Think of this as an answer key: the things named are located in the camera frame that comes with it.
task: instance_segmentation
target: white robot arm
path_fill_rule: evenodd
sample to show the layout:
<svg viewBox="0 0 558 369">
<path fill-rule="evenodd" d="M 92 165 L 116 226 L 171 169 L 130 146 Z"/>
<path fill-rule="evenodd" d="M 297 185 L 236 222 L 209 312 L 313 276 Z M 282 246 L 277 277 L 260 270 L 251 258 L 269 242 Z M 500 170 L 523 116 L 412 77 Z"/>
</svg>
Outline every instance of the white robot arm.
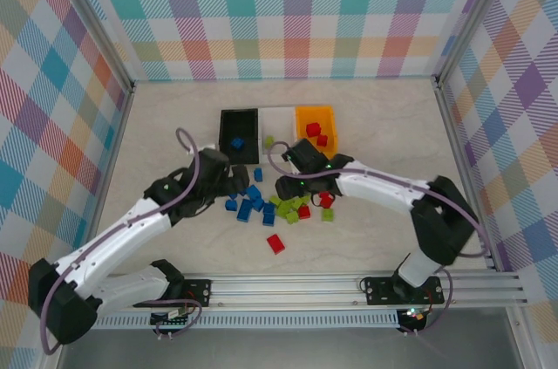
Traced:
<svg viewBox="0 0 558 369">
<path fill-rule="evenodd" d="M 154 182 L 144 197 L 108 230 L 122 223 L 126 228 L 105 239 L 78 265 L 74 264 L 77 258 L 97 243 L 102 234 L 53 264 L 42 259 L 31 266 L 29 305 L 38 315 L 54 282 L 64 270 L 73 267 L 55 292 L 47 318 L 48 328 L 61 344 L 83 336 L 97 318 L 128 306 L 150 300 L 185 298 L 184 278 L 166 260 L 153 262 L 130 275 L 106 277 L 141 245 L 172 228 L 180 219 L 198 215 L 219 195 L 237 193 L 248 186 L 248 172 L 244 166 L 233 167 L 233 176 L 229 177 L 226 156 L 206 148 L 200 152 L 200 157 L 200 177 L 183 202 L 127 224 L 135 216 L 155 210 L 180 195 L 190 182 L 190 168 L 177 170 Z M 463 223 L 458 214 L 450 210 L 440 213 L 438 203 L 425 195 L 425 191 L 438 190 L 472 214 L 456 187 L 443 177 L 433 182 L 408 180 L 373 170 L 341 154 L 329 161 L 307 140 L 300 140 L 291 147 L 285 158 L 303 173 L 302 177 L 320 170 L 339 170 L 339 173 L 303 180 L 302 186 L 300 180 L 283 176 L 276 183 L 277 193 L 283 199 L 301 195 L 301 187 L 304 187 L 311 193 L 328 190 L 336 195 L 379 203 L 400 213 L 411 213 L 419 248 L 407 256 L 392 277 L 392 289 L 402 301 L 411 298 L 413 291 L 440 266 L 452 263 L 473 233 L 473 227 Z"/>
</svg>

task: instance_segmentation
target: plaid wallpaper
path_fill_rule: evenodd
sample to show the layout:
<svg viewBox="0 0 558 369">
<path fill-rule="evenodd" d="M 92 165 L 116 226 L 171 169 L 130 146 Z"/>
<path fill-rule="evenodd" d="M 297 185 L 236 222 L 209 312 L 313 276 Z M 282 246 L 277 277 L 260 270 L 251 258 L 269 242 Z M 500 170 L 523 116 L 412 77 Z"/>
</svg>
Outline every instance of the plaid wallpaper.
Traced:
<svg viewBox="0 0 558 369">
<path fill-rule="evenodd" d="M 432 75 L 438 75 L 440 73 L 442 67 L 446 63 L 447 56 L 450 53 L 450 50 L 453 48 L 455 39 L 457 38 L 457 36 L 459 36 L 461 31 L 463 30 L 463 27 L 465 26 L 467 19 L 469 18 L 469 14 L 471 13 L 471 9 L 474 7 L 476 2 L 477 0 L 467 0 L 465 5 L 463 6 L 463 9 L 459 14 L 457 22 L 455 22 L 455 25 L 453 26 L 452 34 L 447 39 L 446 45 L 444 46 L 444 50 L 442 51 L 442 55 L 439 57 L 438 63 L 434 67 L 434 71 L 432 72 Z"/>
<path fill-rule="evenodd" d="M 558 362 L 558 0 L 495 0 L 448 84 L 504 267 Z"/>
<path fill-rule="evenodd" d="M 99 1 L 131 74 L 151 80 L 430 76 L 461 12 L 456 0 L 106 0 L 123 37 Z"/>
<path fill-rule="evenodd" d="M 0 368 L 31 367 L 27 272 L 80 245 L 125 93 L 69 0 L 0 0 Z"/>
</svg>

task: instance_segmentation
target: beige floor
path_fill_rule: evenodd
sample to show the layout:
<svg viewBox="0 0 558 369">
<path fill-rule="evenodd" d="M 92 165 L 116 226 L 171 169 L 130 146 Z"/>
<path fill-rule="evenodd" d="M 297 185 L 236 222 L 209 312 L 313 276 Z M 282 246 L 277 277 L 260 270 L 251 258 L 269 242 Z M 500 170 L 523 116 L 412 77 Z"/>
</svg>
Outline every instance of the beige floor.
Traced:
<svg viewBox="0 0 558 369">
<path fill-rule="evenodd" d="M 339 152 L 389 173 L 459 181 L 430 82 L 419 80 L 277 80 L 140 84 L 119 152 L 99 231 L 121 217 L 154 180 L 189 164 L 174 138 L 185 127 L 199 144 L 218 139 L 220 110 L 234 107 L 331 104 Z M 278 174 L 263 167 L 264 196 Z M 334 224 L 319 210 L 305 222 L 262 226 L 226 212 L 220 199 L 205 214 L 183 220 L 128 258 L 117 273 L 166 258 L 185 273 L 279 273 L 392 270 L 417 243 L 411 220 L 358 199 L 339 198 Z M 286 250 L 275 256 L 266 238 L 277 233 Z M 476 237 L 467 246 L 478 251 Z M 484 268 L 459 259 L 455 268 Z"/>
</svg>

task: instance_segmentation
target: red block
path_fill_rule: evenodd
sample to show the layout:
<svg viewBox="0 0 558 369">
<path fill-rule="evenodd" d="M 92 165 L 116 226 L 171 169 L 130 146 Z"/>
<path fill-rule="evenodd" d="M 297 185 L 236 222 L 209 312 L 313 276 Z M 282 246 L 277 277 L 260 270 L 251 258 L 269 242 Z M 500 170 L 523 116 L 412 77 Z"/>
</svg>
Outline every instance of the red block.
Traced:
<svg viewBox="0 0 558 369">
<path fill-rule="evenodd" d="M 310 218 L 310 207 L 307 205 L 301 206 L 298 209 L 298 218 L 299 219 L 308 219 Z"/>
<path fill-rule="evenodd" d="M 319 147 L 327 147 L 328 146 L 328 135 L 319 135 L 317 137 L 317 145 Z"/>
<path fill-rule="evenodd" d="M 274 253 L 279 254 L 281 251 L 285 249 L 285 245 L 282 243 L 281 239 L 277 234 L 272 235 L 268 238 L 269 247 L 273 250 Z"/>
<path fill-rule="evenodd" d="M 332 197 L 323 197 L 322 201 L 320 202 L 320 206 L 324 209 L 331 208 L 332 204 L 333 204 L 333 198 Z"/>
<path fill-rule="evenodd" d="M 319 135 L 321 132 L 322 132 L 322 128 L 320 127 L 320 124 L 317 122 L 309 123 L 308 125 L 306 125 L 306 134 L 308 135 L 309 138 L 313 138 Z"/>
</svg>

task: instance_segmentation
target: lime green block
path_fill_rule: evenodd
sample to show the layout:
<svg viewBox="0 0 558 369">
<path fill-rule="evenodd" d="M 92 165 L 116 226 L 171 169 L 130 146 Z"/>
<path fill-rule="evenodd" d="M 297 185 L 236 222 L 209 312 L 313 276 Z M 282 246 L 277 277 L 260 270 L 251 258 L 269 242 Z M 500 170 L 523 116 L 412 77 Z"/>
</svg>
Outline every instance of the lime green block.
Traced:
<svg viewBox="0 0 558 369">
<path fill-rule="evenodd" d="M 270 149 L 275 141 L 276 139 L 273 136 L 266 137 L 265 141 L 263 142 L 265 149 Z"/>
<path fill-rule="evenodd" d="M 287 202 L 279 203 L 279 206 L 276 210 L 276 215 L 280 216 L 281 218 L 286 218 L 287 214 L 290 212 L 290 204 Z"/>
<path fill-rule="evenodd" d="M 289 225 L 298 222 L 298 213 L 294 210 L 292 212 L 289 212 L 285 217 L 287 218 L 287 222 L 289 223 Z"/>
<path fill-rule="evenodd" d="M 292 203 L 290 204 L 290 206 L 294 209 L 294 210 L 298 210 L 302 205 L 303 205 L 303 200 L 300 197 L 294 197 L 293 199 L 291 199 Z"/>
<path fill-rule="evenodd" d="M 271 197 L 269 198 L 269 201 L 270 201 L 271 203 L 273 203 L 274 205 L 276 205 L 276 206 L 279 206 L 279 205 L 281 204 L 281 202 L 282 202 L 282 200 L 279 199 L 279 196 L 275 196 L 275 195 L 271 196 Z"/>
<path fill-rule="evenodd" d="M 322 209 L 322 221 L 333 222 L 334 217 L 333 209 Z"/>
</svg>

